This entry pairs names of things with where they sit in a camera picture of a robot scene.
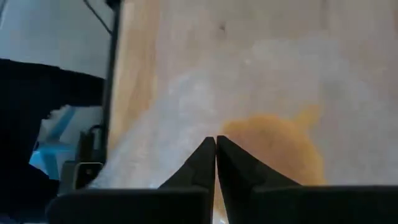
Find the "orange liquid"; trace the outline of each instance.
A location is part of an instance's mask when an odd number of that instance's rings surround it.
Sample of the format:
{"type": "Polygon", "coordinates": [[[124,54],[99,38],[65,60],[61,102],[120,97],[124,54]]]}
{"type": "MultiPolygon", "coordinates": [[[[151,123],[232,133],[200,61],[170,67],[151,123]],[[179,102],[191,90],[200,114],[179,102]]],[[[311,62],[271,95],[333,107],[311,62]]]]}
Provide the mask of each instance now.
{"type": "MultiPolygon", "coordinates": [[[[323,159],[307,135],[318,117],[319,108],[309,106],[292,120],[261,114],[230,121],[221,133],[288,178],[302,185],[324,185],[323,159]]],[[[215,208],[226,217],[218,177],[215,208]]]]}

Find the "gray floor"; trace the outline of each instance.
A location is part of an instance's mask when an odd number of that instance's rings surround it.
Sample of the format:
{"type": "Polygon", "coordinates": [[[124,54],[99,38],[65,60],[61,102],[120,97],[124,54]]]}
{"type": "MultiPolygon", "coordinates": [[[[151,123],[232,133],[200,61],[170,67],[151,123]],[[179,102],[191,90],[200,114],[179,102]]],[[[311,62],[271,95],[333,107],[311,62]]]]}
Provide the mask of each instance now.
{"type": "MultiPolygon", "coordinates": [[[[104,1],[90,3],[111,26],[113,12],[104,1]]],[[[104,78],[109,40],[82,0],[8,0],[0,24],[0,58],[55,65],[104,78]]],[[[79,109],[62,140],[75,144],[79,131],[99,123],[100,117],[100,108],[79,109]]]]}

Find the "black cloth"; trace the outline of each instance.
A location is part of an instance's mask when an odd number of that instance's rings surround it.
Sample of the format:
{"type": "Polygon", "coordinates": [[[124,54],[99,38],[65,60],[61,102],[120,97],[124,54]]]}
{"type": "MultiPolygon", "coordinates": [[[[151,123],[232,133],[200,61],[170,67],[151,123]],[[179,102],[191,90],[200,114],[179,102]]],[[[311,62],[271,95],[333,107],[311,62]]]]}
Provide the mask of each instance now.
{"type": "Polygon", "coordinates": [[[101,105],[103,87],[91,75],[0,59],[0,214],[43,214],[59,183],[29,165],[41,120],[64,105],[101,105]]]}

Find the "wooden board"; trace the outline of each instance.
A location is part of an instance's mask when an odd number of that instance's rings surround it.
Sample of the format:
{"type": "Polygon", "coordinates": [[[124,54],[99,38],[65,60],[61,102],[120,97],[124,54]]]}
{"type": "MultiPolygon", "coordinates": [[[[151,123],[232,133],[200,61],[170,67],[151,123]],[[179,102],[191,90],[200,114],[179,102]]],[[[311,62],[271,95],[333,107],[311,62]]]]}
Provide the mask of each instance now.
{"type": "MultiPolygon", "coordinates": [[[[109,151],[169,81],[193,69],[223,73],[241,63],[242,70],[230,72],[261,72],[269,76],[264,88],[286,88],[273,90],[287,92],[278,103],[322,104],[312,137],[324,146],[328,180],[398,182],[392,171],[384,173],[398,156],[392,140],[398,133],[397,33],[396,0],[125,0],[109,151]],[[241,54],[250,59],[234,57],[241,54]],[[219,65],[210,68],[209,60],[219,65]],[[295,82],[307,82],[308,89],[295,91],[295,82]],[[356,162],[352,169],[334,171],[351,166],[349,160],[356,162]]],[[[260,93],[251,97],[270,97],[260,93]]]]}

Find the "blue object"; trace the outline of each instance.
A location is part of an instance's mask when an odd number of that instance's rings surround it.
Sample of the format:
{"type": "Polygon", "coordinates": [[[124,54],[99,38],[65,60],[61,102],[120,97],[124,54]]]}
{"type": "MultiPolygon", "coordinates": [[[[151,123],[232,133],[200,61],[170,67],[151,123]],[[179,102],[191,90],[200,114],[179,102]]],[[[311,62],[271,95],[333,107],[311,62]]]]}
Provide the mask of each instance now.
{"type": "Polygon", "coordinates": [[[42,170],[53,180],[59,180],[57,152],[70,152],[72,147],[60,142],[60,137],[76,113],[75,107],[69,107],[58,123],[52,128],[44,142],[38,142],[38,148],[30,158],[31,164],[42,163],[42,170]]]}

